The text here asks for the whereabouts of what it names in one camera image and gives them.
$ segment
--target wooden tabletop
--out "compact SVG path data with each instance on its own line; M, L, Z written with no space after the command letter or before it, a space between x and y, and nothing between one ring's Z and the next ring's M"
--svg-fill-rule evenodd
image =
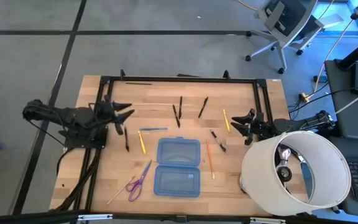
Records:
M84 76L76 106L88 106L96 99L100 76ZM118 103L132 103L128 108L135 113L125 122L129 134L130 151L125 149L124 136L118 136L114 125L106 147L102 150L97 173L91 210L106 213L186 214L186 215L233 215L269 216L247 194L241 192L239 177L241 163L248 146L244 138L231 127L229 133L223 118L244 116L255 108L253 87L245 83L186 83L150 82L152 85L128 85L114 82L112 98ZM268 93L274 118L288 118L280 80L267 80ZM181 128L177 127L172 104L178 110L183 96ZM204 99L209 97L203 115L198 113ZM262 109L265 111L260 90ZM137 131L140 128L167 127L168 131L142 132L147 155L140 146ZM227 148L223 153L210 133L212 129ZM154 194L154 176L157 162L157 144L161 138L184 137L197 139L201 143L201 194L198 198L163 197ZM211 148L215 179L211 177L206 139ZM75 149L62 160L55 184L50 208L59 206L75 187L80 175L84 149ZM108 200L130 179L138 179L146 164L152 160L143 183L142 194L135 202L129 202L129 193L121 192L109 205ZM287 184L289 191L300 200L307 199L305 183L298 161L290 159L293 178ZM81 208L84 207L87 186L83 192Z

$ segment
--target white lamp shade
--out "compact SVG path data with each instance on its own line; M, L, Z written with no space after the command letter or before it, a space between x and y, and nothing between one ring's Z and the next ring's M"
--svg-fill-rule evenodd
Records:
M278 178L274 155L280 143L299 152L309 165L314 190L308 203L289 194ZM242 161L241 185L266 212L287 216L340 204L350 191L351 173L341 152L327 139L297 131L253 143Z

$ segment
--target scissors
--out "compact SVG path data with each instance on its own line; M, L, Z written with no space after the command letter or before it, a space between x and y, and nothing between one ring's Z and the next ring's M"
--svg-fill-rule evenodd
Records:
M125 189L131 193L129 195L128 201L130 201L130 202L135 201L140 196L140 193L142 193L143 180L147 174L147 171L149 171L151 163L152 163L152 161L150 160L149 164L147 164L147 166L144 169L143 174L141 175L139 180L126 185Z

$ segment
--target white office chair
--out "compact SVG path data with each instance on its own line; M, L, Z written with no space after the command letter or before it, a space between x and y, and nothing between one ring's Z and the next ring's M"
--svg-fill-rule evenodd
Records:
M268 45L246 56L246 61L267 49L277 48L282 68L278 70L283 74L287 69L284 56L285 47L298 49L297 55L301 55L316 35L325 28L335 26L343 19L339 15L332 15L316 19L311 15L318 0L309 0L307 7L304 7L305 0L267 0L255 13L255 18L260 19L268 32L259 30L248 31L247 36L259 35L270 41Z

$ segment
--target floor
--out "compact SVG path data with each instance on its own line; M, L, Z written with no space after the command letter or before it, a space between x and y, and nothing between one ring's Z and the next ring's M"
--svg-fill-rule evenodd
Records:
M256 0L246 2L255 7L261 4ZM80 3L81 0L0 0L0 30L71 30ZM327 5L321 3L315 16ZM343 13L344 18L351 14L346 5L340 4L328 13L335 12ZM263 29L263 24L235 0L89 0L78 29L249 30ZM338 26L329 31L340 33L342 29ZM349 31L358 33L356 24ZM301 57L295 50L286 49L288 70L279 75L280 62L275 52L258 55L252 62L244 60L245 55L265 43L256 36L78 35L67 55L70 57L55 106L75 105L83 75L118 75L120 69L137 76L186 73L221 77L223 71L229 70L236 78L281 78L290 105L297 101L299 93L313 91L311 79L318 74L337 38L319 35ZM0 35L0 142L6 146L0 150L0 215L11 212L35 139L36 130L22 119L21 111L30 100L48 101L68 41L69 35ZM358 35L346 35L330 59L343 58L357 46ZM320 110L334 113L329 97L301 110L297 119ZM58 129L50 125L48 130L57 133ZM48 210L56 161L61 154L61 146L46 137L24 213ZM328 211L321 211L319 216L343 218Z

